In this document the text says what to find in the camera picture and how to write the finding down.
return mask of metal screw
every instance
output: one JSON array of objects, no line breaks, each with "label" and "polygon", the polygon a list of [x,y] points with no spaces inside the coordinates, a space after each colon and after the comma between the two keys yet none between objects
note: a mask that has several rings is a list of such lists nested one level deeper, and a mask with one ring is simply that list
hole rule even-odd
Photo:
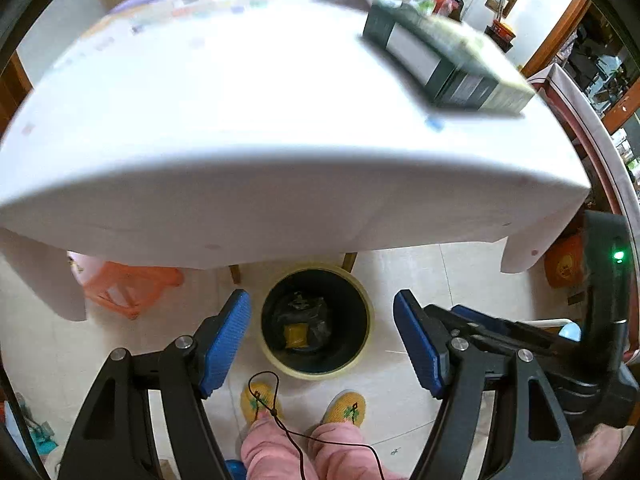
[{"label": "metal screw", "polygon": [[533,354],[526,348],[521,348],[520,350],[518,350],[518,357],[526,363],[530,363],[533,361]]},{"label": "metal screw", "polygon": [[469,348],[469,341],[466,339],[462,339],[461,337],[455,337],[451,340],[451,346],[456,350],[460,350],[464,352],[467,348]]},{"label": "metal screw", "polygon": [[127,355],[127,351],[124,348],[116,348],[111,351],[109,357],[114,361],[122,361],[124,357]]},{"label": "metal screw", "polygon": [[193,344],[193,337],[190,335],[181,335],[178,339],[175,340],[175,345],[180,350],[186,350]]}]

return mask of wooden table leg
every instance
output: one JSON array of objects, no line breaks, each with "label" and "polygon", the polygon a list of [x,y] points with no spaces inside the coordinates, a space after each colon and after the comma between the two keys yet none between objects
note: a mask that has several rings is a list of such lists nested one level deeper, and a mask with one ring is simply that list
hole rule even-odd
[{"label": "wooden table leg", "polygon": [[242,282],[242,274],[240,274],[240,266],[229,265],[229,270],[231,271],[231,279],[234,280],[234,285],[240,285],[240,282]]},{"label": "wooden table leg", "polygon": [[351,272],[353,270],[353,264],[356,262],[356,256],[358,256],[358,253],[346,253],[342,261],[342,268],[347,272]]}]

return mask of yellow knitted slipper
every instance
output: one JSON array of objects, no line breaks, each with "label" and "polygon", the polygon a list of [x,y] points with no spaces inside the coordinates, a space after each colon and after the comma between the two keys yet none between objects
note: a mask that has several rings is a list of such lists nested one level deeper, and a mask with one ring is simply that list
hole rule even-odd
[{"label": "yellow knitted slipper", "polygon": [[[268,384],[251,383],[251,389],[260,396],[262,402],[270,408],[273,407],[273,389]],[[240,394],[240,409],[248,424],[253,424],[258,418],[271,416],[269,410],[249,392],[249,386],[246,386]],[[276,401],[276,409],[278,410],[278,418],[282,418],[282,407],[279,400]]]},{"label": "yellow knitted slipper", "polygon": [[324,413],[322,424],[329,422],[350,422],[360,427],[364,421],[367,403],[364,397],[353,390],[344,390],[337,394]]}]

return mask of yellow item in trash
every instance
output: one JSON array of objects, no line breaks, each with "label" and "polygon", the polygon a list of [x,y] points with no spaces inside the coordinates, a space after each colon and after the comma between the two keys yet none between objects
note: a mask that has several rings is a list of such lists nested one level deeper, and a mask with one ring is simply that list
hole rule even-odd
[{"label": "yellow item in trash", "polygon": [[309,330],[307,323],[295,323],[284,326],[284,339],[287,341],[285,348],[307,348],[306,333]]}]

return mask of tile floor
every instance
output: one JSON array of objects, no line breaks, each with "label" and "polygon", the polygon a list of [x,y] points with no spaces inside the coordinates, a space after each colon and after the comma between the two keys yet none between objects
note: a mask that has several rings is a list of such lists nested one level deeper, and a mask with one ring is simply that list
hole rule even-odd
[{"label": "tile floor", "polygon": [[[361,362],[343,376],[308,382],[282,376],[280,398],[286,421],[306,430],[345,388],[367,398],[362,429],[383,462],[410,475],[428,437],[438,402],[421,389],[392,320],[392,299],[410,288],[421,304],[450,308],[466,304],[510,319],[570,317],[566,295],[547,284],[542,264],[522,274],[501,274],[504,242],[462,243],[360,253],[353,273],[375,309],[372,341]],[[341,255],[306,258],[339,264]],[[242,266],[242,286],[254,311],[292,262]],[[73,323],[56,317],[0,260],[0,342],[14,388],[36,420],[48,420],[64,442],[95,375],[111,349],[133,354],[164,348],[193,333],[204,317],[216,314],[234,286],[228,270],[186,270],[184,285],[168,290],[159,304],[135,321],[90,304],[89,319]],[[252,322],[225,384],[205,408],[223,455],[236,458],[246,425],[239,394],[255,372],[272,368],[262,354]],[[150,396],[158,453],[171,458],[159,394]],[[465,478],[476,478],[486,446],[488,419],[481,418]]]}]

